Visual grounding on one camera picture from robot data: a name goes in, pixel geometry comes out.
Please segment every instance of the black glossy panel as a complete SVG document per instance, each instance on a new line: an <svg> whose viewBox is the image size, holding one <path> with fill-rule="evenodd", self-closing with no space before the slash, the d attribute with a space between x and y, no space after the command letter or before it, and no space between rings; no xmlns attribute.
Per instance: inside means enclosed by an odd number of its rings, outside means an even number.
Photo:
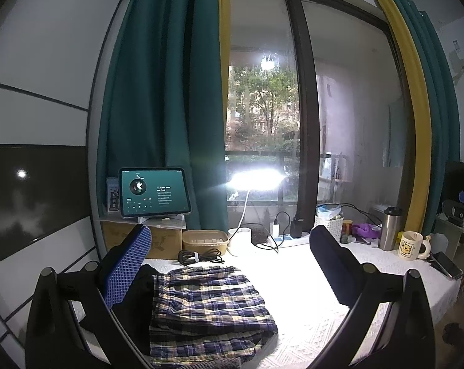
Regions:
<svg viewBox="0 0 464 369"><path fill-rule="evenodd" d="M0 145L0 261L89 215L85 147Z"/></svg>

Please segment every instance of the cartoon mug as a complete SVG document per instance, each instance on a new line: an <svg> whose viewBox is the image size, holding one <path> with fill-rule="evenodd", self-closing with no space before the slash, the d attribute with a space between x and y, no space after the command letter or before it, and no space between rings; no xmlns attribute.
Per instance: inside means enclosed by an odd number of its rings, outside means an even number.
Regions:
<svg viewBox="0 0 464 369"><path fill-rule="evenodd" d="M423 236L417 232L403 232L399 243L398 255L405 261L418 259L427 259L430 255L429 236L423 240ZM425 252L420 254L421 245L425 246Z"/></svg>

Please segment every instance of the plaid fabric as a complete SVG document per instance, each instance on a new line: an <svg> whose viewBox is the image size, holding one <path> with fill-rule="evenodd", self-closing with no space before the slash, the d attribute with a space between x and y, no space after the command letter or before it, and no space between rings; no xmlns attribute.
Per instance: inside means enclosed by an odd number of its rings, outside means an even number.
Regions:
<svg viewBox="0 0 464 369"><path fill-rule="evenodd" d="M278 328L237 268L183 268L154 276L150 362L178 366L250 360Z"/></svg>

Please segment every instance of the glass window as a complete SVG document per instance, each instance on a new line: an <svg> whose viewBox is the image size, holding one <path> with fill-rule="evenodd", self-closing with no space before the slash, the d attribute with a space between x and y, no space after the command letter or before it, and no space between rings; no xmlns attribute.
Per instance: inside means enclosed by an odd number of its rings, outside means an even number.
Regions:
<svg viewBox="0 0 464 369"><path fill-rule="evenodd" d="M300 110L292 30L285 0L231 0L227 180L237 171L273 167L288 177L250 200L296 203ZM244 201L246 192L228 190Z"/></svg>
<svg viewBox="0 0 464 369"><path fill-rule="evenodd" d="M396 204L406 147L400 81L386 35L324 5L303 1L320 116L317 199Z"/></svg>

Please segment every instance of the table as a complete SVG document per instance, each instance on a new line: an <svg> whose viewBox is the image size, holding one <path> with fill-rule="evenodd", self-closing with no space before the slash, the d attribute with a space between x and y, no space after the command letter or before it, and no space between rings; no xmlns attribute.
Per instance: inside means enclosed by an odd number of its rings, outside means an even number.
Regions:
<svg viewBox="0 0 464 369"><path fill-rule="evenodd" d="M386 252L368 245L350 243L343 247L360 263L371 262L381 272L404 275L410 268L417 269L425 285L434 324L457 298L460 282L445 277L425 261L403 261L397 251ZM239 257L226 254L224 259L227 266L243 271L260 292L279 330L276 345L267 345L266 351L243 365L244 369L305 369L348 313L348 307L338 303L309 245L281 248L278 254L253 247ZM182 267L175 261L145 260L145 263L160 272ZM388 306L389 303L379 306L355 359L369 353Z"/></svg>

